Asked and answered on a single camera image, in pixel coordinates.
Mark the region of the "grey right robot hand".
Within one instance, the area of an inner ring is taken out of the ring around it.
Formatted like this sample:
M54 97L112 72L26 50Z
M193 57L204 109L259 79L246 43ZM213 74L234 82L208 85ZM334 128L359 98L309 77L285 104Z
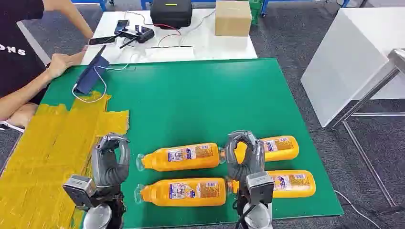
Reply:
M237 162L235 149L238 143L246 145L242 163ZM225 159L229 177L243 184L250 174L264 171L264 143L256 138L251 131L236 130L228 135L225 145Z

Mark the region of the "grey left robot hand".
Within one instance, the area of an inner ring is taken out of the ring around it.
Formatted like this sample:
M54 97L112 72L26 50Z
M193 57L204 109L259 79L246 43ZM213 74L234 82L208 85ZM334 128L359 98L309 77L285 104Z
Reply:
M103 136L92 150L92 175L96 187L119 186L128 177L130 164L129 140L119 134Z

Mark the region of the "person's right hand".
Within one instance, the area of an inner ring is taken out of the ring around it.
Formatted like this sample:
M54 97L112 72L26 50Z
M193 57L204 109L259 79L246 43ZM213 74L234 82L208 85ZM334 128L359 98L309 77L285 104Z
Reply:
M71 66L79 65L85 55L85 51L78 52L73 55L55 53L49 67L46 70L50 80L60 77L66 69Z

